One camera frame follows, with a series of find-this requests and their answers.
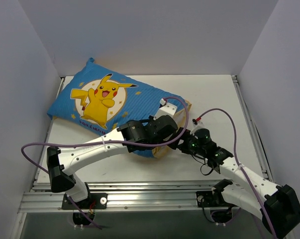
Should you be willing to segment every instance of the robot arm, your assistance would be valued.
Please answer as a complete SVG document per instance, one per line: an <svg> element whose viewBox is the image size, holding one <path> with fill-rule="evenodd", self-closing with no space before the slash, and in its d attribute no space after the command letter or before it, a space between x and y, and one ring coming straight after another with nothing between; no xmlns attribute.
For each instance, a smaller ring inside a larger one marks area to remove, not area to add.
<svg viewBox="0 0 300 239"><path fill-rule="evenodd" d="M212 187L213 199L218 205L225 203L237 205L261 219L270 231L260 206L262 204L278 238L285 237L300 223L300 203L294 189L288 185L282 187L270 182L241 163L237 165L234 156L229 151L217 146L211 140L209 130L204 128L200 121L194 119L193 123L194 130L187 130L179 140L169 144L169 147L179 149L186 154L203 157L210 168L230 179L223 179ZM241 167L260 196L260 202L255 197Z"/></svg>
<svg viewBox="0 0 300 239"><path fill-rule="evenodd" d="M53 193L66 192L74 202L84 204L86 201L88 204L90 202L89 188L75 174L79 169L113 155L152 149L151 147L109 143L109 141L158 144L177 131L178 126L172 119L177 107L165 102L161 104L164 105L161 105L157 113L148 120L130 120L108 134L86 142L102 142L99 145L62 149L47 148L51 191Z"/></svg>

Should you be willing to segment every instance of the pikachu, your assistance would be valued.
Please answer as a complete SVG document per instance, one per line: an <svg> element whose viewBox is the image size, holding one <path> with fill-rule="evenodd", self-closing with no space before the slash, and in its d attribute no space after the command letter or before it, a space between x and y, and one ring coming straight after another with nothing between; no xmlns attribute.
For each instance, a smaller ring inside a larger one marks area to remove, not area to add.
<svg viewBox="0 0 300 239"><path fill-rule="evenodd" d="M83 106L84 114L81 116L84 120L92 120L100 127L107 129L106 118L108 109L114 106L113 98L117 95L120 87L137 87L134 84L118 84L115 82L107 82L112 74L107 74L101 79L96 89L90 88L88 91L80 89L72 89L71 98L80 99Z"/></svg>

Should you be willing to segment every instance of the white wall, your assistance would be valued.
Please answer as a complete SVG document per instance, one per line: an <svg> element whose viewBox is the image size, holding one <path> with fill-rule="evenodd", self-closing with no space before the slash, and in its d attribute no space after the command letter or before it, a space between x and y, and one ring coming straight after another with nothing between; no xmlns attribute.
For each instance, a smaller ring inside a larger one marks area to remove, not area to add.
<svg viewBox="0 0 300 239"><path fill-rule="evenodd" d="M62 76L238 74L277 0L19 0Z"/></svg>
<svg viewBox="0 0 300 239"><path fill-rule="evenodd" d="M300 0L278 1L239 82L274 178L300 199Z"/></svg>
<svg viewBox="0 0 300 239"><path fill-rule="evenodd" d="M20 147L43 141L60 78L17 0L0 0L0 239L9 238L35 167ZM39 160L40 148L29 155Z"/></svg>

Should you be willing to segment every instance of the yellow star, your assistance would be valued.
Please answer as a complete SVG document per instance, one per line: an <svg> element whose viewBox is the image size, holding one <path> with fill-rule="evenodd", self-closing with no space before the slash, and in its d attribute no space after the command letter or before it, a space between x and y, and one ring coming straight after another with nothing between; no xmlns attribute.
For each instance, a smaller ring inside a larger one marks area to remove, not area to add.
<svg viewBox="0 0 300 239"><path fill-rule="evenodd" d="M115 124L112 126L112 129L115 129L117 125L118 125L118 123L115 123Z"/></svg>

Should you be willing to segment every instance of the white table surface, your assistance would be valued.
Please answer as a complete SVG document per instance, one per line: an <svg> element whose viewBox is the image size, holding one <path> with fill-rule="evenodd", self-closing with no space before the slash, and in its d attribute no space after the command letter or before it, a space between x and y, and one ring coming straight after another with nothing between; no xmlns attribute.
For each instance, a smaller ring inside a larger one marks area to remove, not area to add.
<svg viewBox="0 0 300 239"><path fill-rule="evenodd" d="M236 90L230 75L164 75L164 76L131 76L162 90L182 96L192 103L190 123L201 113L211 108L222 108L232 117L237 128L238 159L247 167L262 175L261 167L249 134L247 124L239 103ZM66 77L64 86L72 80ZM233 129L227 116L222 112L211 112L203 117L211 138L219 146L233 152ZM53 121L48 142L74 144L84 143L98 137L95 133L64 119ZM46 151L42 166L47 168ZM209 168L203 167L203 173ZM144 158L133 153L115 155L77 172L84 182L158 182L188 180L221 180L224 177L213 172L202 176L200 164L189 155L171 150L160 159ZM42 170L37 183L48 183L49 177Z"/></svg>

